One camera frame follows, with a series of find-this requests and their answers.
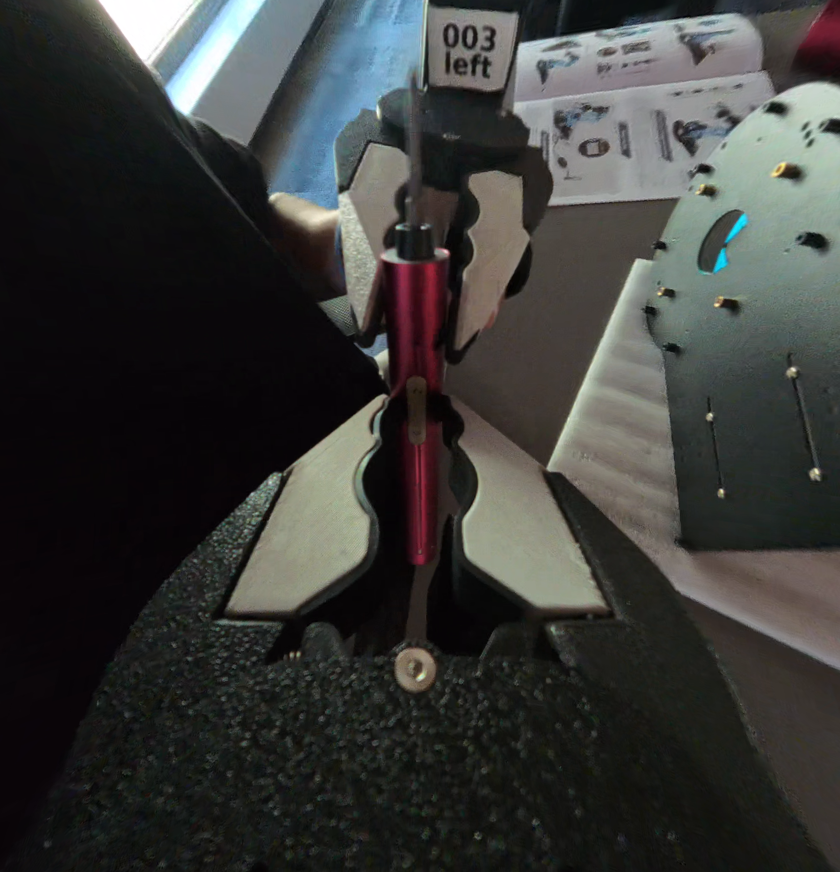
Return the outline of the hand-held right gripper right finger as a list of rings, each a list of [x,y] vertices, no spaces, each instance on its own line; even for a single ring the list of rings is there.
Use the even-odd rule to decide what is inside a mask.
[[[446,421],[455,580],[466,609],[559,620],[611,607],[558,506],[546,469],[461,399]]]

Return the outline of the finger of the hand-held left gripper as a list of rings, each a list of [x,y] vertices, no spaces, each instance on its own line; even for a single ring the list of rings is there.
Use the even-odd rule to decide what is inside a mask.
[[[447,357],[463,357],[477,334],[489,328],[530,242],[520,176],[501,170],[473,173],[462,203],[469,212],[451,293]]]
[[[399,148],[369,145],[343,194],[345,287],[360,336],[378,322],[379,266],[402,220],[398,197],[407,181],[408,158]]]

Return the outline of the red cylinder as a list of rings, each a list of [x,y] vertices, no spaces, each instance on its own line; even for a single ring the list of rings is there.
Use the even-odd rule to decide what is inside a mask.
[[[796,64],[840,67],[840,1],[829,1],[796,50]]]

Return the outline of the person's dark clothing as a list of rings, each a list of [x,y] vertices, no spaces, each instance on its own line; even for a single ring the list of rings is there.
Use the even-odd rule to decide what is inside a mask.
[[[385,390],[272,229],[97,2],[0,1],[0,866],[152,594]]]

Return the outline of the white foam sheet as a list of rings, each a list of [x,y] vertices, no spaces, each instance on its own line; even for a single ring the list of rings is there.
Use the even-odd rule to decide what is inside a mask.
[[[676,590],[840,670],[840,550],[691,553],[679,547],[661,353],[633,263],[548,467],[563,474]]]

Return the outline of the black chassis plate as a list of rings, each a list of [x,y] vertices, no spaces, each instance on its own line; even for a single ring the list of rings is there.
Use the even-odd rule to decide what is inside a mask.
[[[691,550],[840,549],[840,86],[767,100],[694,172],[651,268]]]

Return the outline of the printed instruction sheet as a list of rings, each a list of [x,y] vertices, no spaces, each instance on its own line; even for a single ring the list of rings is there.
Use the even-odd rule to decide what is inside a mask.
[[[740,14],[685,17],[525,42],[514,101],[760,71],[763,38]]]
[[[552,175],[551,207],[675,199],[774,94],[765,71],[518,102]]]

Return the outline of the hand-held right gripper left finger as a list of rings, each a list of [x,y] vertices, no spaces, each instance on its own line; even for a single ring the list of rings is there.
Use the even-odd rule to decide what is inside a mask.
[[[271,512],[225,605],[230,620],[309,616],[344,591],[376,556],[380,529],[360,474],[380,445],[380,394],[285,473]]]

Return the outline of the red electric screwdriver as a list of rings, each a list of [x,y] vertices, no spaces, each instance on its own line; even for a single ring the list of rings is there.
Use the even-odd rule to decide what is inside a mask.
[[[405,103],[408,179],[404,216],[382,255],[390,405],[399,435],[407,560],[421,567],[439,551],[440,399],[445,371],[449,254],[422,217],[422,94],[417,70]]]

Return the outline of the person's left hand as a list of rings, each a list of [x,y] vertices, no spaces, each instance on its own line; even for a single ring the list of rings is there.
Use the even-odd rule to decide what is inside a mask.
[[[273,248],[318,301],[345,294],[339,214],[289,193],[269,197]]]

